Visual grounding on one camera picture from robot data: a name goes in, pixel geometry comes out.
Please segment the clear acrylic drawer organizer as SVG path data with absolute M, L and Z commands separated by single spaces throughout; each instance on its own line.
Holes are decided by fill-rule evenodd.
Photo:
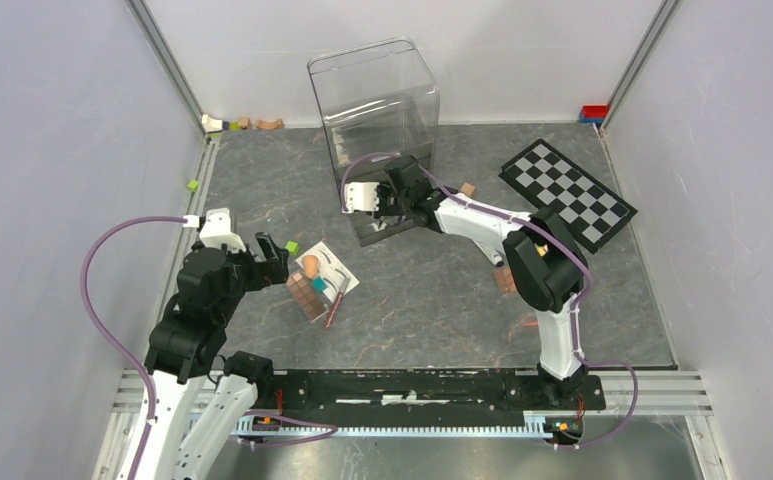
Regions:
M 361 246 L 411 228 L 403 217 L 343 212 L 343 187 L 384 182 L 388 160 L 412 156 L 431 168 L 440 91 L 415 42 L 395 37 L 312 58 L 307 72 L 328 145 L 340 211 Z

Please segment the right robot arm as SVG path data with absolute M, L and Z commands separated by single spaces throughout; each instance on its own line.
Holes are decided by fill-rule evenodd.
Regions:
M 588 374 L 577 320 L 592 276 L 559 215 L 548 208 L 528 214 L 475 201 L 443 185 L 411 156 L 388 160 L 384 172 L 388 181 L 378 191 L 380 205 L 420 227 L 468 238 L 504 257 L 517 293 L 535 312 L 540 396 L 553 408 L 568 406 Z

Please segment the orange makeup sponge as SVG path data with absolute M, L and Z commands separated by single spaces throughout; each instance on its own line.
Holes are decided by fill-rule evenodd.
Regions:
M 302 268 L 305 276 L 314 280 L 319 275 L 320 260 L 315 255 L 305 255 L 301 259 Z

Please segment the lime green cube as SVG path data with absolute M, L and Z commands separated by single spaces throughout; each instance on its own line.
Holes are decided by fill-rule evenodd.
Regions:
M 298 255 L 300 251 L 300 245 L 295 241 L 288 241 L 285 248 L 290 255 Z

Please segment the teal cube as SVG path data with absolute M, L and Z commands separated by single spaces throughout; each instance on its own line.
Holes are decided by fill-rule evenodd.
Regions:
M 312 285 L 313 285 L 313 288 L 314 288 L 314 289 L 315 289 L 317 292 L 319 292 L 319 293 L 324 293 L 324 292 L 326 292 L 326 291 L 327 291 L 327 289 L 328 289 L 328 283 L 327 283 L 327 282 L 326 282 L 326 281 L 325 281 L 325 280 L 324 280 L 322 277 L 320 277 L 320 276 L 316 276 L 316 277 L 315 277 L 315 278 L 312 280 Z

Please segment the eyebrow stencil card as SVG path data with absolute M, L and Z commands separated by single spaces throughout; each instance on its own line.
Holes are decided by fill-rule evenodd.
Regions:
M 340 260 L 324 241 L 320 241 L 302 252 L 294 262 L 304 269 L 304 258 L 307 256 L 313 256 L 318 260 L 318 274 L 316 276 L 322 280 L 324 289 L 321 290 L 321 293 L 328 300 L 333 301 L 335 299 L 336 294 L 341 290 L 344 283 L 347 283 L 347 286 L 343 289 L 345 293 L 349 293 L 360 284 L 360 281 L 350 268 Z

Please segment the brown eyeshadow palette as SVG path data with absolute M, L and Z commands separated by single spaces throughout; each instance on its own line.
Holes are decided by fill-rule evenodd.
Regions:
M 328 307 L 323 296 L 302 271 L 291 273 L 286 286 L 293 300 L 310 322 L 319 320 L 327 313 Z

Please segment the wooden cube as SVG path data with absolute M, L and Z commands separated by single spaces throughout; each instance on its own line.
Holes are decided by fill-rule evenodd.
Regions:
M 469 197 L 469 198 L 473 198 L 473 197 L 474 197 L 474 195 L 475 195 L 475 192 L 476 192 L 476 187 L 475 187 L 474 185 L 472 185 L 472 184 L 469 184 L 469 183 L 464 183 L 464 184 L 463 184 L 463 185 L 460 187 L 460 192 L 461 192 L 463 195 L 465 195 L 465 196 L 467 196 L 467 197 Z

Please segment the red lip gloss tube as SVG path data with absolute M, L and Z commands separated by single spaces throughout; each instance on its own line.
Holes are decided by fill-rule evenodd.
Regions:
M 344 295 L 347 291 L 348 286 L 350 285 L 351 279 L 349 277 L 345 277 L 342 282 L 339 285 L 339 288 L 336 292 L 335 298 L 328 310 L 328 314 L 326 317 L 326 321 L 324 324 L 324 329 L 327 330 L 331 327 L 334 318 L 336 316 L 337 310 L 339 309 L 339 306 L 344 298 Z

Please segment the white cosmetic tube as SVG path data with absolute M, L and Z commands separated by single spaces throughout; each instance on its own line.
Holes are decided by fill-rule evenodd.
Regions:
M 477 246 L 495 268 L 499 268 L 504 265 L 504 259 L 497 250 L 480 243 L 477 243 Z

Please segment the orange blush palette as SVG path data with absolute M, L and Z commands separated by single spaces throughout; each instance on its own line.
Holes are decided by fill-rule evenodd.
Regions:
M 493 278 L 502 295 L 508 295 L 517 292 L 517 288 L 508 267 L 497 267 L 492 270 Z

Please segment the small wooden toy blocks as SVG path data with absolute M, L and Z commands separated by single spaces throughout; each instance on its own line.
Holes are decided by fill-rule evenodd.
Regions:
M 249 117 L 240 117 L 236 121 L 225 121 L 203 114 L 200 118 L 201 126 L 206 134 L 219 134 L 224 131 L 236 130 L 279 130 L 285 127 L 282 119 L 252 121 Z

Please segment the red blue blocks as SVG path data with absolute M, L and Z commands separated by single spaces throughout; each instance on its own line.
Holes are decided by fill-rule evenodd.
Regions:
M 580 123 L 602 124 L 607 118 L 609 107 L 607 105 L 583 105 L 578 114 Z

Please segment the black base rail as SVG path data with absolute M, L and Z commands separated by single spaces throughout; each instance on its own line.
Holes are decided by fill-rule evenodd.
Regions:
M 276 371 L 257 383 L 253 407 L 337 427 L 517 427 L 526 415 L 574 416 L 607 406 L 601 380 L 577 375 L 559 387 L 535 370 L 417 369 Z

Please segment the aluminium frame rail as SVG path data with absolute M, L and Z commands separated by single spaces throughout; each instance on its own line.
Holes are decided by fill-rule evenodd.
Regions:
M 206 130 L 202 124 L 203 109 L 200 102 L 177 61 L 173 50 L 169 46 L 164 33 L 154 18 L 149 5 L 145 0 L 126 0 L 125 3 L 137 21 L 140 30 L 174 87 L 192 122 L 202 135 L 206 135 Z

